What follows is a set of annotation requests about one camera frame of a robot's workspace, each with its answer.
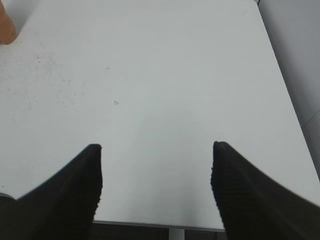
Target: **white surface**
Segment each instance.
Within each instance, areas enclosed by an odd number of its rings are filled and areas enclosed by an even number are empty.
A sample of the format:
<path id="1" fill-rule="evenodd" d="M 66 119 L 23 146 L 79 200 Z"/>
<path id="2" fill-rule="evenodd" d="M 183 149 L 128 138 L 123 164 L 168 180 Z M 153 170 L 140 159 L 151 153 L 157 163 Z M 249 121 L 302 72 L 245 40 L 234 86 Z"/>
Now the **white surface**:
<path id="1" fill-rule="evenodd" d="M 228 141 L 320 204 L 252 0 L 44 0 L 30 13 L 0 47 L 4 192 L 20 197 L 100 143 L 96 220 L 222 229 L 210 174 L 213 142 Z"/>
<path id="2" fill-rule="evenodd" d="M 320 1 L 261 0 L 259 9 L 304 126 L 320 109 Z"/>
<path id="3" fill-rule="evenodd" d="M 314 165 L 320 170 L 320 112 L 303 126 L 305 140 L 308 143 Z"/>

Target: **white wall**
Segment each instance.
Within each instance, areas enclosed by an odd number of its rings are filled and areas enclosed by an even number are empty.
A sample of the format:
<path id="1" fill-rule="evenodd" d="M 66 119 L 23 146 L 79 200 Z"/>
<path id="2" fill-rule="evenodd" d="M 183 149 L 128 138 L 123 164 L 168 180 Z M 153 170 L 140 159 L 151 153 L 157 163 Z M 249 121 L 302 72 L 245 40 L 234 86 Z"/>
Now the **white wall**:
<path id="1" fill-rule="evenodd" d="M 320 173 L 320 0 L 260 0 L 287 89 Z"/>

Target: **floor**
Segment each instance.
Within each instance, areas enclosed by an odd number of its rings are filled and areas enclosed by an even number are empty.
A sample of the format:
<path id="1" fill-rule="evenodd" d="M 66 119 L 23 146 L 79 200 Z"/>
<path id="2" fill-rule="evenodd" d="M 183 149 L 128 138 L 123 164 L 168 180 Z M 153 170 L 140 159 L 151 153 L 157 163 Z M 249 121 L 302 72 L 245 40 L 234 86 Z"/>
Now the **floor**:
<path id="1" fill-rule="evenodd" d="M 185 230 L 185 240 L 227 240 L 224 232 Z M 93 224 L 89 240 L 169 240 L 169 229 L 160 227 Z"/>

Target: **white table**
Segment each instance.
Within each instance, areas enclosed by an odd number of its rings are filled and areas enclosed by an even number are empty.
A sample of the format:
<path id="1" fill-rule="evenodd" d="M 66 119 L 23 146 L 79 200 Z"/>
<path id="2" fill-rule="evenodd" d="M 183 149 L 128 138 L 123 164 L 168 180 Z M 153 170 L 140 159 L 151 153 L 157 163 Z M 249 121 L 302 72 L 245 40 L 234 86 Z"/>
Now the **white table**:
<path id="1" fill-rule="evenodd" d="M 11 13 L 19 6 L 4 5 Z M 42 0 L 32 7 L 16 41 L 0 47 L 3 192 L 22 196 L 99 143 L 97 222 L 222 230 L 210 174 L 213 142 L 227 141 L 320 204 L 254 1 Z"/>

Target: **table leg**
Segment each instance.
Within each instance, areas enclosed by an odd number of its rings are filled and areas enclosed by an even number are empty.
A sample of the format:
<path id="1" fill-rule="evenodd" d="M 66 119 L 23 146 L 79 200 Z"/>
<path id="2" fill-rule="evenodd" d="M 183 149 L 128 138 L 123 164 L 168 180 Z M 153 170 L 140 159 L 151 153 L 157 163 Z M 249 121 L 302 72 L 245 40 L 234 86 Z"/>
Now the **table leg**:
<path id="1" fill-rule="evenodd" d="M 185 240 L 185 230 L 169 228 L 169 240 Z"/>

